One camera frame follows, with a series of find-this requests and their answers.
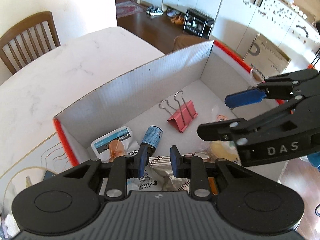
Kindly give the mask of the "red cardboard box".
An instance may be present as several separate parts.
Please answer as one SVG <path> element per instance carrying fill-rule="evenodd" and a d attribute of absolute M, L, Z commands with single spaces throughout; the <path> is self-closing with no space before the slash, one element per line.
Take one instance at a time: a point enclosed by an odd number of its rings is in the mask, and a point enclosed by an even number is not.
<path fill-rule="evenodd" d="M 213 122 L 218 115 L 251 119 L 280 104 L 265 99 L 235 109 L 225 105 L 227 95 L 255 84 L 238 55 L 218 41 L 207 41 L 108 81 L 56 115 L 54 125 L 72 166 L 94 159 L 91 143 L 122 126 L 131 128 L 138 141 L 151 125 L 163 129 L 157 155 L 168 155 L 172 145 L 181 153 L 197 152 L 204 149 L 196 133 L 200 124 Z M 178 91 L 193 102 L 198 114 L 184 132 L 169 124 L 169 113 L 159 107 L 162 100 L 177 107 Z"/>

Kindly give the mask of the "black shoe rack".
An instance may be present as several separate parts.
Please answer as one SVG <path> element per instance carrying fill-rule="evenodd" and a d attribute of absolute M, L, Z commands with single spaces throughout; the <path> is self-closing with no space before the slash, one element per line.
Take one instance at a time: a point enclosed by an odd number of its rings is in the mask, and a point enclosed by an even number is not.
<path fill-rule="evenodd" d="M 214 19 L 192 8 L 188 8 L 185 14 L 183 32 L 200 38 L 209 38 L 214 26 Z"/>

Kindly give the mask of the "bread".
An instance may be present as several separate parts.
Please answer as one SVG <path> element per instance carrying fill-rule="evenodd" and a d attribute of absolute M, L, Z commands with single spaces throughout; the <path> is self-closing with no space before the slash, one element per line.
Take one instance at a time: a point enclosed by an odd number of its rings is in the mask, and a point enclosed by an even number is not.
<path fill-rule="evenodd" d="M 229 118 L 228 113 L 224 112 L 224 108 L 215 105 L 212 108 L 212 119 L 214 122 L 226 121 Z M 211 141 L 207 148 L 208 155 L 212 162 L 216 159 L 227 159 L 238 165 L 241 164 L 235 143 L 233 141 Z"/>

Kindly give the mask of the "small blue label bottle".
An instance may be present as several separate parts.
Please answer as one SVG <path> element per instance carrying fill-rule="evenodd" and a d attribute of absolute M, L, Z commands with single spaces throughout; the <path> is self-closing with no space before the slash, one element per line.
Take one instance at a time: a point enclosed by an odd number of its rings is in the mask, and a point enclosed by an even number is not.
<path fill-rule="evenodd" d="M 140 146 L 147 147 L 147 154 L 149 157 L 153 156 L 156 152 L 162 135 L 163 130 L 157 126 L 149 126 L 146 130 Z"/>

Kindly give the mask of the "brown wooden chair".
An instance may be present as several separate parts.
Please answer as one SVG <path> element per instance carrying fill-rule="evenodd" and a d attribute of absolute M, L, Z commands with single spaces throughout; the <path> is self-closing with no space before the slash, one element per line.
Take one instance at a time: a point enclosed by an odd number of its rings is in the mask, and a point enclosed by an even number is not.
<path fill-rule="evenodd" d="M 1 37 L 1 60 L 15 74 L 59 46 L 52 12 L 38 12 L 15 24 Z"/>

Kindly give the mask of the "pink binder clip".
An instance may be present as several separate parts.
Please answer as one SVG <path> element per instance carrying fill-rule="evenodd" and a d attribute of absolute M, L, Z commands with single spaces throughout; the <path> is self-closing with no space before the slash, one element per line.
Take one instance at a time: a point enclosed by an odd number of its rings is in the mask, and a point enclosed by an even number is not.
<path fill-rule="evenodd" d="M 178 132 L 183 133 L 199 114 L 192 100 L 185 101 L 182 90 L 176 92 L 174 101 L 178 103 L 178 108 L 171 106 L 168 100 L 162 100 L 158 106 L 170 114 L 167 122 Z"/>

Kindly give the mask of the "white blue snack packet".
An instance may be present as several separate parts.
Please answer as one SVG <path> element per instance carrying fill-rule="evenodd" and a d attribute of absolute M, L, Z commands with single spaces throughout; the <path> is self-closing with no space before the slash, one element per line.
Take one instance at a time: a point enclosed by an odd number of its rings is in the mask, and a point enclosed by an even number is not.
<path fill-rule="evenodd" d="M 91 148 L 102 162 L 110 163 L 117 157 L 136 155 L 139 144 L 135 140 L 132 130 L 123 126 L 94 140 L 91 143 Z"/>

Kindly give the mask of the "brown paper carton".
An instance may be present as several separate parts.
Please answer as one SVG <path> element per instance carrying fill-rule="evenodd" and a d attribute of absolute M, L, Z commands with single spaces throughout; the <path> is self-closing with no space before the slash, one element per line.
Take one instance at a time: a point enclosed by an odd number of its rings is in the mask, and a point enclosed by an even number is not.
<path fill-rule="evenodd" d="M 262 34 L 257 34 L 244 57 L 244 62 L 252 68 L 257 81 L 280 75 L 291 59 Z"/>

